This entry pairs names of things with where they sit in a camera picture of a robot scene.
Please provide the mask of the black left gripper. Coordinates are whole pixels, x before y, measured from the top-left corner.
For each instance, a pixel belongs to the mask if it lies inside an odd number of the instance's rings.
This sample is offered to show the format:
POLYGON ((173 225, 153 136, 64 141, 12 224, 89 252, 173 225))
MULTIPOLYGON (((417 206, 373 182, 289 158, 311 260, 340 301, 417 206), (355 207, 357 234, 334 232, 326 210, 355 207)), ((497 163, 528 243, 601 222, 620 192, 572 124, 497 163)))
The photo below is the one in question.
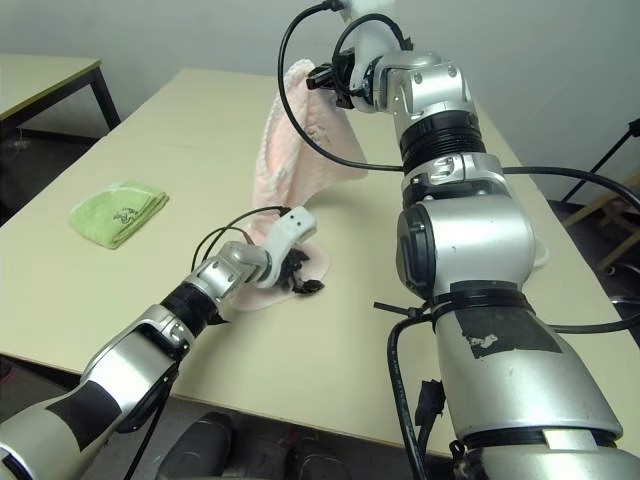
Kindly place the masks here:
POLYGON ((313 295, 324 288, 320 280, 306 280, 299 282, 298 271, 300 265, 308 260, 308 255, 300 249, 291 249, 288 260, 285 260, 280 269, 277 286, 281 290, 293 290, 298 295, 313 295))

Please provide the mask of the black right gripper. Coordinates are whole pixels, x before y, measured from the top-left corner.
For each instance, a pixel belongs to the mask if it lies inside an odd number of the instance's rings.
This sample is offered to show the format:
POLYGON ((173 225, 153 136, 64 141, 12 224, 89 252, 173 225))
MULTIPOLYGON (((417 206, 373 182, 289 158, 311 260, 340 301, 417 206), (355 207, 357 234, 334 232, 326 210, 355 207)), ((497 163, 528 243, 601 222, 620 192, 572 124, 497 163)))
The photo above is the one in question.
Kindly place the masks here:
POLYGON ((334 90, 336 106, 345 110, 372 111, 373 67, 368 65, 355 87, 350 85, 356 67, 354 47, 341 50, 331 63, 312 69, 306 78, 309 90, 334 90))

